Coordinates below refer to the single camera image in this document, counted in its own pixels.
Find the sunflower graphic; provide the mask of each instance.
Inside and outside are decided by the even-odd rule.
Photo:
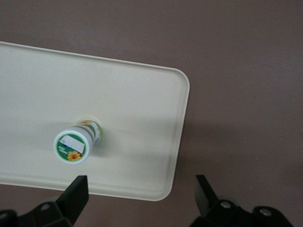
[[[89,120],[80,122],[80,124],[90,124],[90,123],[91,123],[91,122],[90,122]]]
[[[68,152],[67,159],[69,161],[77,161],[80,158],[81,158],[81,154],[78,153],[77,151],[70,151],[70,152]]]

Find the table surface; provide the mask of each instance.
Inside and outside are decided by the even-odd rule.
[[[299,0],[1,1],[0,41],[173,67],[191,84],[170,195],[91,195],[75,226],[189,226],[196,174],[302,226],[302,21]],[[0,209],[23,214],[60,194],[0,185]]]

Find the small container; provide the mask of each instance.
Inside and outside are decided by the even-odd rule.
[[[101,127],[95,121],[81,121],[59,133],[53,142],[53,149],[61,161],[78,164],[87,159],[101,135]]]

